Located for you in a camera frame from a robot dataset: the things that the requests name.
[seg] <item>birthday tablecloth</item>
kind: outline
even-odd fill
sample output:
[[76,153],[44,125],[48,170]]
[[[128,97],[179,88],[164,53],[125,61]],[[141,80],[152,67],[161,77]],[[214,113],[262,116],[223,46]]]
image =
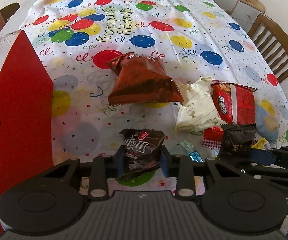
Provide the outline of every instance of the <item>birthday tablecloth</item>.
[[[274,147],[288,146],[288,102],[276,77],[243,29],[212,0],[37,0],[21,29],[54,81],[54,164],[115,154],[125,128],[162,130],[171,152],[187,140],[203,158],[216,155],[202,147],[202,132],[174,135],[177,103],[108,105],[117,76],[106,61],[126,52],[159,57],[166,74],[183,83],[212,76],[257,88],[256,103],[280,125]],[[203,194],[202,179],[195,182]],[[109,179],[110,194],[175,186],[175,178],[163,177],[160,169],[127,182]]]

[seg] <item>drawer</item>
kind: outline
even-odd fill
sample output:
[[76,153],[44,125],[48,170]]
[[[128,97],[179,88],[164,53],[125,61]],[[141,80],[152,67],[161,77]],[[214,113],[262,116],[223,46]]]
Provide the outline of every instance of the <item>drawer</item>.
[[242,20],[239,20],[239,19],[236,19],[236,18],[233,18],[238,24],[240,27],[242,27],[242,29],[248,33],[250,28],[252,27],[252,24],[251,23],[248,23],[248,22],[245,22],[245,21],[242,21]]
[[242,2],[238,2],[231,16],[233,18],[253,24],[260,13],[261,12],[257,9]]
[[217,5],[222,8],[225,12],[233,9],[234,5],[236,4],[236,0],[213,0]]

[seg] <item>cabinet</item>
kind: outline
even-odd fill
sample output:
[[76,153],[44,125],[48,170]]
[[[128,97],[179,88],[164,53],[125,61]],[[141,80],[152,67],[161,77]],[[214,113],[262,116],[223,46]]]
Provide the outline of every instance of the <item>cabinet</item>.
[[213,0],[228,13],[247,33],[258,14],[265,13],[265,6],[258,0]]

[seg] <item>black snack packet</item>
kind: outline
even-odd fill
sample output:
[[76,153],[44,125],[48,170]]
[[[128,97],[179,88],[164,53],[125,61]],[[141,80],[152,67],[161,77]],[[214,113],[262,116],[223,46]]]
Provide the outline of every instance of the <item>black snack packet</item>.
[[159,151],[165,139],[162,131],[124,129],[119,133],[125,138],[124,173],[121,180],[127,181],[159,168]]
[[248,155],[254,142],[256,124],[222,124],[221,127],[224,130],[224,135],[217,158]]

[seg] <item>red cardboard box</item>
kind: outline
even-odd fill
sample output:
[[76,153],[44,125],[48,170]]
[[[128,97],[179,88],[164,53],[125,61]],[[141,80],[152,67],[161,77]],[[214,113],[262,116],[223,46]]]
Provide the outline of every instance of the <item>red cardboard box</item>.
[[52,167],[52,92],[25,32],[0,39],[0,195]]

